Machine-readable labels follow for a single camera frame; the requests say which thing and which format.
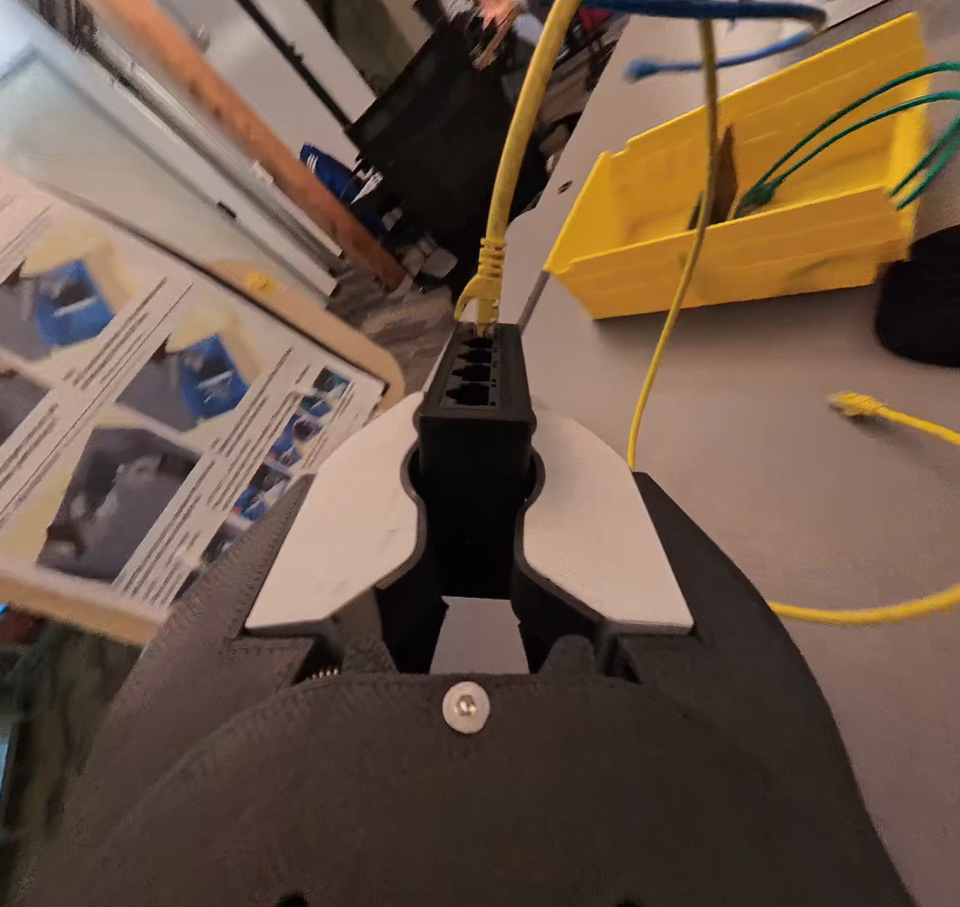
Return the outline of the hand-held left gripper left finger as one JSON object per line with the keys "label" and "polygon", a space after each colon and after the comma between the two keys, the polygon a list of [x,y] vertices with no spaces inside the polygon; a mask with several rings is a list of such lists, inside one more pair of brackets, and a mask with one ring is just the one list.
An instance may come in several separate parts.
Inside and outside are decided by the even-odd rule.
{"label": "hand-held left gripper left finger", "polygon": [[402,469],[424,399],[411,393],[320,465],[246,617],[249,634],[338,641],[377,618],[374,590],[418,550],[420,509]]}

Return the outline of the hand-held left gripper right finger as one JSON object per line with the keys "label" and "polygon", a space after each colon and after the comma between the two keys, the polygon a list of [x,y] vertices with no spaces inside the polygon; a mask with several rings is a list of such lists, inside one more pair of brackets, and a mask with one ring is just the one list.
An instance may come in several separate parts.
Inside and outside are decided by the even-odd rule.
{"label": "hand-held left gripper right finger", "polygon": [[627,461],[578,421],[534,413],[539,474],[520,522],[522,570],[592,628],[689,635],[693,615]]}

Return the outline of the black ethernet switch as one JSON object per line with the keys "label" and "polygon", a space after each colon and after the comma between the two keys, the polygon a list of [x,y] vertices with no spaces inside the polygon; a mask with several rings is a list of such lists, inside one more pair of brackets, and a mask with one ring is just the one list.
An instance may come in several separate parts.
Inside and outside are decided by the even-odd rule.
{"label": "black ethernet switch", "polygon": [[445,597],[508,600],[537,426],[520,328],[458,324],[414,419],[414,485]]}

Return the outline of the yellow plastic bin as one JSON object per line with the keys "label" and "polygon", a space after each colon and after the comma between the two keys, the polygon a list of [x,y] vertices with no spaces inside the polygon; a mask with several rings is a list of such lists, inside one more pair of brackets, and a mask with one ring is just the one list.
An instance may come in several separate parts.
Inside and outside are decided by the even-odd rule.
{"label": "yellow plastic bin", "polygon": [[[732,132],[741,199],[836,111],[926,66],[921,16],[901,16],[718,102]],[[873,283],[915,235],[918,200],[893,189],[928,149],[928,107],[871,123],[829,146],[748,217],[711,225],[687,308]],[[544,266],[594,319],[667,311],[694,237],[706,173],[702,107],[603,153]]]}

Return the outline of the blue and white bag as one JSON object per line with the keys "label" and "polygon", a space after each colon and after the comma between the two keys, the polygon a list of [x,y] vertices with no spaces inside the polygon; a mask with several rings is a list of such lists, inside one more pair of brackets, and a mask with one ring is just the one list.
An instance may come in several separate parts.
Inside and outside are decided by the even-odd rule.
{"label": "blue and white bag", "polygon": [[378,198],[379,185],[363,180],[353,169],[317,145],[305,143],[299,151],[298,159],[315,179],[343,207],[356,217],[377,239],[387,234],[383,223],[382,203]]}

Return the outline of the black round object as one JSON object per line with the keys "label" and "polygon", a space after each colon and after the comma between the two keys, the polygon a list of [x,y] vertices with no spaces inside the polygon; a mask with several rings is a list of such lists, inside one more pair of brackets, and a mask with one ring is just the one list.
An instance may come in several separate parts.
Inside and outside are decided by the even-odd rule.
{"label": "black round object", "polygon": [[945,369],[959,368],[959,227],[915,241],[889,265],[879,285],[873,330],[889,353]]}

